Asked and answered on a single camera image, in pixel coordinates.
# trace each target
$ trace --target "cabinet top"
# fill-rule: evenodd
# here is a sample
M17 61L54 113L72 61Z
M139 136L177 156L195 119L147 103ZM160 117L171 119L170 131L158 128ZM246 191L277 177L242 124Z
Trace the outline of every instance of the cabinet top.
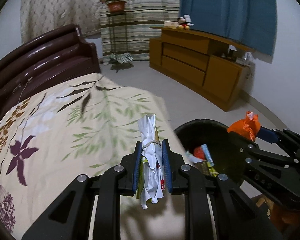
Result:
M172 28L172 27L150 27L151 29L158 29L158 30L162 30L162 31L172 31L172 32L183 32L183 33L189 33L192 35L197 35L197 36L202 36L205 38L209 38L212 40L216 40L216 41L220 41L229 45L233 45L235 46L237 49L242 49L244 51L250 51L250 52L255 52L256 50L253 48L250 48L248 46L239 44L233 40L218 36L218 35L214 35L211 33L206 33L206 32L202 32L202 31L195 31L195 30L184 30L184 29L178 29L178 28Z

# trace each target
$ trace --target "window curtain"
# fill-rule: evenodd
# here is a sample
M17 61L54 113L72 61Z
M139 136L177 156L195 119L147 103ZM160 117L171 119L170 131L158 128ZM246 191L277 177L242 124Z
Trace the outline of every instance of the window curtain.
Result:
M128 52L134 60L149 59L149 38L159 37L159 30L150 26L161 26L164 21L176 21L179 12L179 0L129 0L126 3ZM100 10L100 28L104 60L111 54L110 33L108 28L109 10L103 6ZM124 16L114 17L117 53L127 51L125 42Z
M272 55L276 35L276 0L180 0L192 29L217 34Z
M93 35L100 31L99 0L21 0L20 22L23 43L70 23Z

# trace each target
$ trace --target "potted plant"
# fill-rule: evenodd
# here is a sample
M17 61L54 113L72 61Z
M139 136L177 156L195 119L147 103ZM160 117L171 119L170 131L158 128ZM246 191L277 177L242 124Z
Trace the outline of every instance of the potted plant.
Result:
M125 0L101 0L101 2L108 5L110 13L114 13L114 12L124 11L124 6L127 1L125 1Z

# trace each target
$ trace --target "floral bedsheet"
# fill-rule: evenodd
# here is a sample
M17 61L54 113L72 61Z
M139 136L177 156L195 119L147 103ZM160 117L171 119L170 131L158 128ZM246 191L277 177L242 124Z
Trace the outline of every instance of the floral bedsheet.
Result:
M133 152L143 115L156 113L160 140L183 154L158 102L93 73L13 107L0 122L0 219L16 240L78 174L102 174ZM121 238L183 239L183 205L182 196L168 192L147 210L122 197Z

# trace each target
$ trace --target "mickey mouse plush toy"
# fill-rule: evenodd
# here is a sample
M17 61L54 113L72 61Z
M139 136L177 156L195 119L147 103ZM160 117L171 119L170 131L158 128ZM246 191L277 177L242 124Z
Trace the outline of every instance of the mickey mouse plush toy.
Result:
M190 23L191 22L190 16L187 14L184 14L183 16L184 17L178 18L178 24L179 24L178 28L189 30L190 26L193 25L192 23Z

